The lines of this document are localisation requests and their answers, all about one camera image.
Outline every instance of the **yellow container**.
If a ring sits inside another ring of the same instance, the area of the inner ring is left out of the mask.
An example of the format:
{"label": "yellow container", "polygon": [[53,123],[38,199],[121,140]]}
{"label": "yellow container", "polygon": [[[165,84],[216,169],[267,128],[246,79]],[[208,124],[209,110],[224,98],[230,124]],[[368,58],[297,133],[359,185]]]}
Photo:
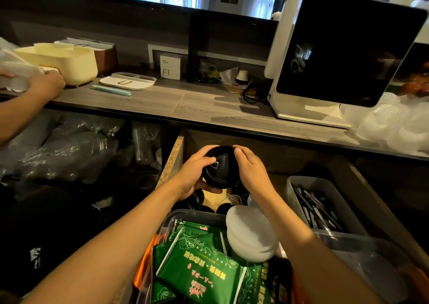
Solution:
{"label": "yellow container", "polygon": [[32,65],[57,68],[67,85],[87,83],[98,74],[94,50],[90,48],[35,43],[32,47],[15,49],[15,52]]}

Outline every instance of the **monitor stand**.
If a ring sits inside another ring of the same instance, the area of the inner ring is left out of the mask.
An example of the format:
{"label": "monitor stand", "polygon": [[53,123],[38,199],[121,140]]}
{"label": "monitor stand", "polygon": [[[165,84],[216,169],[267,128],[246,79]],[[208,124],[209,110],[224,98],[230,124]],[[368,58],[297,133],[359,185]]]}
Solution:
{"label": "monitor stand", "polygon": [[278,93],[275,88],[271,88],[269,102],[280,119],[351,128],[351,125],[341,116],[339,103],[282,94]]}

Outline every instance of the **black screen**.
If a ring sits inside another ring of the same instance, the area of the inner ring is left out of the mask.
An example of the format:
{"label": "black screen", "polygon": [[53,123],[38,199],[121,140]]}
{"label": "black screen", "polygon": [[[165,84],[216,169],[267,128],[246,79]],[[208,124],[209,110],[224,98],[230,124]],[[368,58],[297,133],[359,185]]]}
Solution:
{"label": "black screen", "polygon": [[426,17],[376,0],[302,0],[277,92],[375,106]]}

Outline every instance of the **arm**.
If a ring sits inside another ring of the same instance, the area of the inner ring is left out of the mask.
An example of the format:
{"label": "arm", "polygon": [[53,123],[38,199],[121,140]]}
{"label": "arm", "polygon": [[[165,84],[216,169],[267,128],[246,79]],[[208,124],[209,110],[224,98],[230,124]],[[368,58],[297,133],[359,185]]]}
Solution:
{"label": "arm", "polygon": [[234,147],[240,178],[270,221],[311,303],[383,303],[283,201],[260,158],[246,147]]}
{"label": "arm", "polygon": [[[13,74],[0,71],[0,75]],[[60,95],[65,83],[61,74],[36,74],[29,80],[29,89],[16,98],[0,103],[0,146],[18,134],[40,110]]]}
{"label": "arm", "polygon": [[195,189],[222,193],[201,179],[202,168],[216,161],[204,157],[213,147],[205,146],[192,155],[176,176],[73,253],[31,292],[25,304],[111,303],[176,201]]}

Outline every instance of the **counter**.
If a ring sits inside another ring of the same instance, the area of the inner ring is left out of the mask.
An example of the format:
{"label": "counter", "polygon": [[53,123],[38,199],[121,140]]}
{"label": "counter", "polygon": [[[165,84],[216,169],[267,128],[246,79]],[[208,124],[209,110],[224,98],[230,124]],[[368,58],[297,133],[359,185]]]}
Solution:
{"label": "counter", "polygon": [[[91,89],[94,82],[68,88],[46,107],[110,117],[145,119],[181,128],[227,133],[335,153],[369,152],[371,156],[398,156],[428,161],[429,154],[412,156],[359,139],[341,128],[278,119],[270,106],[249,104],[221,85],[199,85],[158,79],[154,86],[120,96]],[[0,91],[4,101],[17,95]]]}

